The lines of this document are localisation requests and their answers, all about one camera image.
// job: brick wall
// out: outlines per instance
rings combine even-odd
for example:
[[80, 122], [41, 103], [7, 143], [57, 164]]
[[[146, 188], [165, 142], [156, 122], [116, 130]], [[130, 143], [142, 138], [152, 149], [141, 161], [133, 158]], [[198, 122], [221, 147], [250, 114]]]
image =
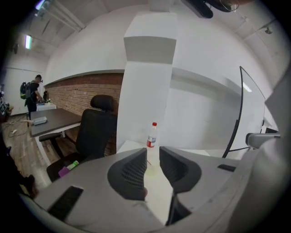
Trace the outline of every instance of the brick wall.
[[[79, 76], [58, 81], [45, 86], [51, 102], [58, 108], [66, 109], [77, 115], [90, 106], [90, 100], [95, 95], [109, 95], [114, 99], [114, 114], [118, 114], [118, 104], [123, 74], [94, 74]], [[66, 131], [73, 141], [76, 141], [79, 128]], [[116, 153], [116, 132], [109, 139], [105, 155]]]

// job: bottle label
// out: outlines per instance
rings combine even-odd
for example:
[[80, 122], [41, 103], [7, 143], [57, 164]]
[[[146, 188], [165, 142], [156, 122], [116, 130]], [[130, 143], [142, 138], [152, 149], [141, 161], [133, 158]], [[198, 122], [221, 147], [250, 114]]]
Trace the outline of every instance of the bottle label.
[[156, 143], [156, 137], [150, 137], [150, 136], [148, 136], [146, 145], [148, 147], [154, 147], [155, 146], [155, 143]]

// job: dark desk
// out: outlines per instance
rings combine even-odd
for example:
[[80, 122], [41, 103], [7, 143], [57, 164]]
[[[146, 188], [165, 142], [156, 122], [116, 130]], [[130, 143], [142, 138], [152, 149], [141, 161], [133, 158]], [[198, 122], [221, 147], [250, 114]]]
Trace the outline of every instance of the dark desk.
[[39, 141], [39, 136], [48, 133], [63, 132], [65, 130], [77, 127], [80, 125], [81, 116], [74, 113], [66, 111], [62, 108], [51, 109], [46, 111], [35, 111], [31, 113], [31, 119], [34, 120], [38, 117], [46, 117], [46, 123], [32, 126], [31, 135], [35, 137], [36, 144], [40, 150], [42, 157], [44, 158], [46, 164], [49, 166], [51, 162], [49, 161], [45, 150]]

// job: fluorescent light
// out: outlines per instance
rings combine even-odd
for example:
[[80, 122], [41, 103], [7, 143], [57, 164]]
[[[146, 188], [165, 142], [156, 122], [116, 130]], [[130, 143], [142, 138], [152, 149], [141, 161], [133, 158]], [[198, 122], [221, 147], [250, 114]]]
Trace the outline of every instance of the fluorescent light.
[[243, 82], [242, 86], [248, 91], [251, 92], [251, 89]]
[[32, 41], [32, 37], [30, 35], [26, 35], [26, 38], [25, 38], [25, 47], [27, 49], [30, 49], [31, 41]]
[[43, 5], [43, 3], [45, 2], [45, 0], [41, 0], [38, 4], [35, 5], [35, 8], [37, 10], [40, 10], [41, 6]]

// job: water bottle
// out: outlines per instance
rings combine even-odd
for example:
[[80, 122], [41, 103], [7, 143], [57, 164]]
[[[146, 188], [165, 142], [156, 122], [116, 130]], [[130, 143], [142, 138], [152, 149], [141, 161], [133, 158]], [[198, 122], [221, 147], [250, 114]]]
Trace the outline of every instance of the water bottle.
[[146, 146], [149, 148], [153, 148], [156, 143], [156, 135], [157, 135], [157, 128], [156, 128], [156, 122], [153, 122], [151, 127], [151, 132], [147, 138]]

